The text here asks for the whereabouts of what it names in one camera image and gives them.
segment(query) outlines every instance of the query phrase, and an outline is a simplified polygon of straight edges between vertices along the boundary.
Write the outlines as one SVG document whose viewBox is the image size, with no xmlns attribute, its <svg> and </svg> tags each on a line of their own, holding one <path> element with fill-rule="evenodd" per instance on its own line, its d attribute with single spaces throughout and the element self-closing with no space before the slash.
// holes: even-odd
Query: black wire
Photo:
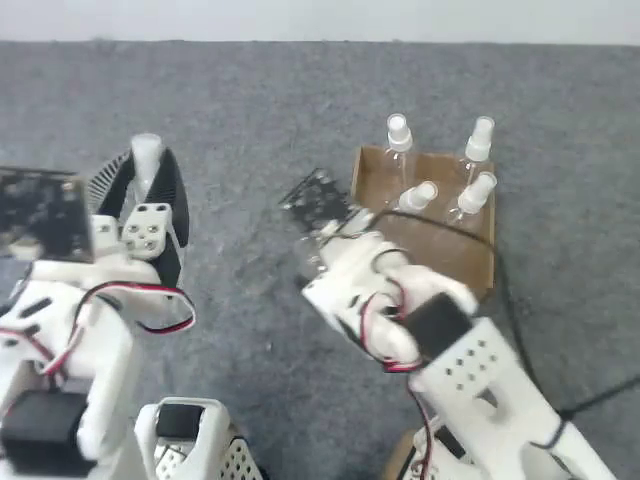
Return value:
<svg viewBox="0 0 640 480">
<path fill-rule="evenodd" d="M 560 410 L 558 413 L 562 418 L 567 420 L 571 420 L 573 417 L 582 413 L 590 408 L 593 408 L 601 403 L 604 403 L 608 400 L 611 400 L 614 397 L 617 397 L 621 393 L 627 392 L 629 390 L 633 390 L 634 388 L 640 387 L 640 375 L 636 375 L 635 377 L 630 378 L 614 387 L 611 387 L 603 392 L 600 392 L 587 400 L 583 400 L 582 402 L 574 405 L 570 408 L 565 408 Z"/>
<path fill-rule="evenodd" d="M 412 213 L 407 213 L 407 212 L 402 212 L 397 210 L 383 210 L 379 212 L 371 219 L 371 221 L 365 228 L 365 231 L 373 230 L 373 228 L 380 222 L 380 220 L 388 216 L 402 217 L 402 218 L 407 218 L 409 220 L 415 220 L 421 223 L 425 223 L 428 225 L 433 225 L 435 227 L 448 230 L 457 235 L 467 237 L 471 240 L 481 243 L 482 245 L 486 246 L 489 250 L 491 250 L 491 252 L 493 253 L 496 259 L 496 274 L 498 275 L 500 280 L 499 283 L 501 286 L 502 301 L 504 303 L 504 308 L 506 310 L 507 320 L 509 321 L 509 325 L 513 332 L 516 348 L 518 349 L 518 353 L 520 354 L 520 357 L 522 359 L 522 364 L 525 372 L 527 372 L 527 374 L 531 378 L 531 381 L 536 385 L 536 387 L 538 387 L 538 390 L 542 391 L 542 389 L 540 388 L 540 382 L 538 381 L 538 378 L 533 369 L 533 364 L 531 362 L 529 352 L 527 351 L 527 348 L 524 342 L 520 321 L 516 314 L 515 304 L 513 302 L 513 297 L 511 296 L 511 288 L 510 288 L 509 274 L 507 271 L 507 267 L 506 267 L 504 258 L 502 258 L 502 255 L 500 255 L 495 245 L 493 245 L 488 240 L 485 240 L 481 236 L 476 235 L 475 233 L 471 233 L 466 230 L 462 230 L 457 227 L 447 225 L 446 223 L 440 222 L 438 220 L 433 220 L 430 218 L 421 217 L 420 215 L 414 215 Z M 592 396 L 591 398 L 583 400 L 582 402 L 574 405 L 573 407 L 560 410 L 558 412 L 561 419 L 560 425 L 558 425 L 558 428 L 554 432 L 553 437 L 551 438 L 551 441 L 547 445 L 537 445 L 537 446 L 547 450 L 553 448 L 560 441 L 560 438 L 562 437 L 567 424 L 576 415 L 586 410 L 589 410 L 590 408 L 601 405 L 602 403 L 608 400 L 611 400 L 612 398 L 620 395 L 621 393 L 633 390 L 638 387 L 640 387 L 640 374 L 614 387 L 604 390 L 603 392 L 600 392 Z"/>
<path fill-rule="evenodd" d="M 542 391 L 540 387 L 540 381 L 538 380 L 538 376 L 535 373 L 535 370 L 533 368 L 533 363 L 531 361 L 531 357 L 529 355 L 529 352 L 527 350 L 527 347 L 524 341 L 524 336 L 522 334 L 522 327 L 520 325 L 520 321 L 516 314 L 515 304 L 513 301 L 513 297 L 511 295 L 511 287 L 509 282 L 509 275 L 507 273 L 507 268 L 506 268 L 504 259 L 502 258 L 502 255 L 500 255 L 500 253 L 498 252 L 497 248 L 491 242 L 489 242 L 488 240 L 485 240 L 479 235 L 476 235 L 475 233 L 468 232 L 466 230 L 462 230 L 460 228 L 457 228 L 451 225 L 447 225 L 446 223 L 440 222 L 438 220 L 433 220 L 431 218 L 426 218 L 420 215 L 415 215 L 413 213 L 407 213 L 407 212 L 402 212 L 398 210 L 383 210 L 377 213 L 371 219 L 371 221 L 369 222 L 365 230 L 367 231 L 372 230 L 384 217 L 389 217 L 389 216 L 407 218 L 409 220 L 415 220 L 421 223 L 442 228 L 444 230 L 448 230 L 457 235 L 467 237 L 475 242 L 478 242 L 484 245 L 493 253 L 496 259 L 496 274 L 499 278 L 498 283 L 500 285 L 500 293 L 502 295 L 503 306 L 506 312 L 507 321 L 509 322 L 509 327 L 513 332 L 513 338 L 514 338 L 518 353 L 520 355 L 520 358 L 522 360 L 524 371 L 527 373 L 527 375 L 529 375 L 529 377 L 531 378 L 531 381 L 538 388 L 538 390 Z"/>
<path fill-rule="evenodd" d="M 402 253 L 406 257 L 406 259 L 409 261 L 409 263 L 415 263 L 413 258 L 411 257 L 411 254 L 407 249 L 389 248 L 387 250 L 383 250 L 382 252 L 378 253 L 375 257 L 373 257 L 373 259 L 371 260 L 371 270 L 373 270 L 375 273 L 380 273 L 380 270 L 378 269 L 378 261 L 388 253 Z"/>
</svg>

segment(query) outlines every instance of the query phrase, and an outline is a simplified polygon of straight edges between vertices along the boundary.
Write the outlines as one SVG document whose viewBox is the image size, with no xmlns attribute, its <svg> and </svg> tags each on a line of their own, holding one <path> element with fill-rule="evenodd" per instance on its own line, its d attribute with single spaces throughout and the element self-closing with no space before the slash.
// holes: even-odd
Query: electronic component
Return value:
<svg viewBox="0 0 640 480">
<path fill-rule="evenodd" d="M 349 195 L 341 192 L 329 173 L 316 168 L 279 203 L 304 233 L 319 231 L 330 221 L 346 222 L 355 212 Z"/>
<path fill-rule="evenodd" d="M 83 458 L 75 439 L 86 406 L 86 395 L 79 393 L 22 392 L 0 430 L 14 470 L 21 475 L 87 475 L 96 462 Z"/>
<path fill-rule="evenodd" d="M 93 261 L 85 184 L 67 172 L 0 168 L 0 252 Z"/>
</svg>

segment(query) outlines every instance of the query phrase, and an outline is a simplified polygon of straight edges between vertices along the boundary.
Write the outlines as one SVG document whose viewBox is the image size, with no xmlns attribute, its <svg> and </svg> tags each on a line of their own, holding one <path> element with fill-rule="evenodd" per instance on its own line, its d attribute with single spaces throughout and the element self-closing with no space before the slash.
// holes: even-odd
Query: cable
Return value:
<svg viewBox="0 0 640 480">
<path fill-rule="evenodd" d="M 428 224 L 428 225 L 433 225 L 435 227 L 438 228 L 442 228 L 445 230 L 448 230 L 452 233 L 455 233 L 457 235 L 461 235 L 463 237 L 467 237 L 475 242 L 478 242 L 484 246 L 486 246 L 495 256 L 496 259 L 496 273 L 499 277 L 500 280 L 500 285 L 501 285 L 501 294 L 502 294 L 502 301 L 503 301 L 503 306 L 506 310 L 506 315 L 507 315 L 507 320 L 509 322 L 509 325 L 511 327 L 511 330 L 513 332 L 513 337 L 515 340 L 515 344 L 516 344 L 516 348 L 518 349 L 518 353 L 520 355 L 520 358 L 522 360 L 522 364 L 523 364 L 523 368 L 525 370 L 525 372 L 527 373 L 527 375 L 529 375 L 529 377 L 531 378 L 531 381 L 536 385 L 536 387 L 538 388 L 538 390 L 542 391 L 542 389 L 540 388 L 540 382 L 538 380 L 537 375 L 535 374 L 535 370 L 533 368 L 533 363 L 531 362 L 531 357 L 529 356 L 529 352 L 526 348 L 525 345 L 525 341 L 524 341 L 524 337 L 522 334 L 522 327 L 520 325 L 520 321 L 518 319 L 518 316 L 516 314 L 516 308 L 515 308 L 515 304 L 513 302 L 513 297 L 511 296 L 511 288 L 510 288 L 510 282 L 509 282 L 509 275 L 507 272 L 507 268 L 506 268 L 506 264 L 504 261 L 504 258 L 502 257 L 502 255 L 498 252 L 497 248 L 495 247 L 495 245 L 493 245 L 491 242 L 485 240 L 484 238 L 482 238 L 479 235 L 476 235 L 475 233 L 472 232 L 468 232 L 466 230 L 462 230 L 459 229 L 457 227 L 451 226 L 451 225 L 447 225 L 446 223 L 437 221 L 437 220 L 433 220 L 430 218 L 426 218 L 426 217 L 422 217 L 420 215 L 414 215 L 412 213 L 407 213 L 407 212 L 402 212 L 402 211 L 397 211 L 397 210 L 383 210 L 379 213 L 377 213 L 369 222 L 369 224 L 366 226 L 366 228 L 364 229 L 364 231 L 370 231 L 372 230 L 379 222 L 380 220 L 382 220 L 384 217 L 387 216 L 395 216 L 395 217 L 402 217 L 402 218 L 407 218 L 409 220 L 415 220 L 424 224 Z M 561 418 L 561 422 L 560 425 L 558 426 L 558 428 L 556 429 L 556 431 L 554 432 L 551 441 L 547 444 L 547 445 L 536 445 L 540 448 L 544 448 L 544 449 L 552 449 L 559 441 L 560 438 L 562 438 L 562 435 L 566 429 L 567 424 L 579 413 L 582 413 L 586 410 L 589 410 L 590 408 L 596 407 L 598 405 L 601 405 L 602 403 L 611 400 L 612 398 L 620 395 L 621 393 L 624 393 L 626 391 L 630 391 L 633 390 L 635 388 L 640 387 L 640 374 L 614 386 L 611 387 L 603 392 L 600 392 L 596 395 L 594 395 L 591 398 L 588 398 L 587 400 L 584 400 L 580 403 L 578 403 L 577 405 L 570 407 L 570 408 L 566 408 L 566 409 L 562 409 L 560 410 L 558 413 L 560 415 Z"/>
<path fill-rule="evenodd" d="M 73 350 L 75 350 L 75 348 L 78 346 L 78 344 L 82 340 L 82 336 L 85 331 L 85 327 L 79 325 L 79 318 L 80 318 L 80 312 L 82 311 L 82 307 L 84 307 L 91 300 L 91 298 L 97 295 L 99 292 L 102 292 L 108 289 L 109 290 L 125 290 L 125 291 L 133 290 L 143 294 L 179 297 L 187 305 L 189 310 L 191 310 L 191 316 L 188 317 L 186 320 L 183 320 L 181 322 L 178 322 L 166 327 L 153 328 L 145 325 L 142 322 L 136 321 L 136 324 L 148 333 L 152 333 L 155 335 L 164 335 L 168 333 L 174 333 L 181 330 L 189 329 L 196 322 L 195 306 L 191 301 L 191 299 L 189 298 L 189 296 L 179 288 L 164 287 L 162 285 L 156 285 L 151 283 L 138 283 L 138 282 L 126 282 L 126 281 L 111 281 L 111 282 L 101 283 L 87 290 L 82 296 L 82 298 L 80 299 L 80 301 L 78 302 L 78 305 L 76 306 L 76 309 L 73 314 L 71 333 L 69 334 L 69 341 L 67 343 L 67 346 L 60 353 L 58 353 L 58 355 L 52 358 L 47 365 L 45 365 L 45 367 L 40 372 L 41 374 L 51 375 L 58 372 L 60 369 L 62 369 L 65 362 L 71 356 L 71 353 L 73 353 Z"/>
<path fill-rule="evenodd" d="M 26 333 L 16 330 L 14 328 L 0 327 L 0 335 L 5 335 L 8 337 L 13 337 L 14 340 L 24 340 L 29 345 L 33 347 L 34 350 L 40 354 L 43 358 L 43 363 L 49 362 L 53 359 L 54 355 L 51 353 L 47 347 L 45 347 L 42 343 L 36 340 L 32 335 L 27 335 Z"/>
<path fill-rule="evenodd" d="M 440 222 L 438 220 L 433 220 L 431 218 L 422 217 L 420 215 L 402 212 L 399 210 L 382 210 L 381 212 L 377 213 L 366 226 L 365 231 L 372 230 L 380 222 L 380 220 L 382 220 L 384 217 L 389 216 L 407 218 L 409 220 L 415 220 L 427 225 L 433 225 L 435 227 L 448 230 L 452 233 L 467 237 L 475 242 L 484 245 L 493 253 L 496 259 L 496 274 L 500 279 L 499 284 L 502 301 L 506 311 L 507 321 L 509 322 L 509 326 L 511 328 L 511 331 L 513 332 L 513 338 L 518 350 L 518 354 L 520 355 L 525 372 L 527 373 L 527 375 L 529 375 L 531 381 L 538 388 L 538 390 L 542 391 L 542 389 L 540 388 L 538 376 L 536 375 L 535 369 L 533 368 L 533 362 L 531 361 L 531 357 L 529 356 L 529 352 L 524 341 L 520 321 L 516 315 L 516 308 L 513 302 L 513 297 L 511 296 L 511 288 L 505 262 L 502 258 L 502 255 L 500 255 L 500 253 L 498 252 L 498 249 L 491 242 L 485 240 L 479 235 L 476 235 L 475 233 L 468 232 L 451 225 L 447 225 L 446 223 Z"/>
<path fill-rule="evenodd" d="M 395 248 L 389 248 L 387 250 L 383 250 L 382 252 L 378 253 L 375 257 L 373 257 L 373 259 L 371 260 L 371 270 L 373 270 L 375 273 L 381 273 L 380 269 L 378 268 L 378 261 L 380 260 L 380 258 L 384 257 L 389 253 L 396 253 L 396 252 L 402 253 L 409 263 L 415 263 L 415 261 L 413 260 L 413 257 L 409 253 L 409 250 L 407 250 L 406 248 L 395 247 Z"/>
<path fill-rule="evenodd" d="M 560 410 L 558 413 L 560 416 L 568 421 L 571 421 L 573 417 L 582 413 L 584 411 L 589 410 L 590 408 L 596 407 L 612 398 L 620 395 L 621 393 L 627 392 L 629 390 L 633 390 L 635 388 L 640 387 L 640 374 L 632 377 L 614 387 L 608 388 L 603 392 L 600 392 L 587 400 L 583 400 L 582 402 L 574 405 L 570 408 L 564 408 Z"/>
<path fill-rule="evenodd" d="M 433 436 L 431 434 L 431 427 L 429 426 L 429 416 L 427 415 L 426 410 L 422 406 L 422 403 L 420 403 L 418 396 L 411 389 L 411 386 L 409 385 L 408 376 L 407 376 L 407 391 L 409 392 L 409 395 L 411 395 L 411 398 L 413 398 L 413 400 L 416 402 L 416 405 L 420 410 L 420 415 L 422 416 L 422 421 L 424 423 L 424 433 L 425 433 L 427 444 L 424 452 L 424 457 L 422 458 L 422 470 L 420 472 L 420 480 L 425 480 L 425 478 L 427 478 L 427 472 L 429 471 L 429 466 L 431 465 L 431 456 L 433 455 Z"/>
</svg>

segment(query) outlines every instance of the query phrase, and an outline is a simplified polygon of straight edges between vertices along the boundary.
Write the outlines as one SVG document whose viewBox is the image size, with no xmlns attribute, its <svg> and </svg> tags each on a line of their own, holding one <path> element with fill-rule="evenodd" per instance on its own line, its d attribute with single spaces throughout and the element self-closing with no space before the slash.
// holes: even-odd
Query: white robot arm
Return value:
<svg viewBox="0 0 640 480">
<path fill-rule="evenodd" d="M 120 225 L 132 181 L 138 204 Z M 33 260 L 0 310 L 0 480 L 208 480 L 231 469 L 262 479 L 215 400 L 167 398 L 135 429 L 129 420 L 142 365 L 131 323 L 171 333 L 196 320 L 177 288 L 189 216 L 173 154 L 136 136 L 89 183 L 91 216 L 85 191 L 73 175 L 0 169 L 0 249 Z M 146 323 L 167 317 L 178 321 Z"/>
<path fill-rule="evenodd" d="M 346 196 L 346 211 L 327 202 L 338 196 L 331 183 L 316 172 L 283 200 L 299 224 L 313 227 L 303 243 L 302 295 L 387 372 L 409 373 L 427 426 L 399 480 L 614 480 L 491 319 L 475 318 L 470 290 L 412 265 L 381 233 L 367 231 L 372 215 L 354 213 Z M 314 224 L 319 217 L 340 222 L 322 227 Z M 431 421 L 427 405 L 437 413 Z"/>
</svg>

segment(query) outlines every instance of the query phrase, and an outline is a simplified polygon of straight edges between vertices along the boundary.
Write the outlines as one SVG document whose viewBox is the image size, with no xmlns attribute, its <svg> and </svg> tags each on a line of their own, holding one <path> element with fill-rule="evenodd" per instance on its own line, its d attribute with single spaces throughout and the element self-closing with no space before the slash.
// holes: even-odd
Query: brown cardboard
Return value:
<svg viewBox="0 0 640 480">
<path fill-rule="evenodd" d="M 400 439 L 391 458 L 389 458 L 389 461 L 384 467 L 381 480 L 398 480 L 398 478 L 400 478 L 400 473 L 413 448 L 413 436 L 415 433 L 415 431 L 409 430 Z"/>
<path fill-rule="evenodd" d="M 416 184 L 431 180 L 438 186 L 438 197 L 429 205 L 427 214 L 434 220 L 442 220 L 448 201 L 464 188 L 464 184 L 456 173 L 456 157 L 426 153 L 416 154 L 416 156 Z M 353 169 L 351 195 L 357 203 L 374 212 L 384 208 L 382 193 L 390 186 L 389 177 L 381 168 L 384 160 L 384 149 L 365 146 L 358 150 Z M 494 170 L 493 164 L 489 164 L 487 168 Z M 484 215 L 484 223 L 477 233 L 494 244 L 495 195 L 491 195 L 484 208 L 487 209 L 488 214 Z M 417 263 L 466 284 L 479 299 L 493 288 L 494 258 L 486 246 L 466 239 L 469 245 L 461 255 L 447 257 L 446 242 L 438 242 L 437 247 L 436 244 L 428 243 L 428 239 L 442 229 L 412 220 L 393 218 L 392 222 L 383 219 L 380 222 L 380 230 L 387 239 L 408 249 Z"/>
</svg>

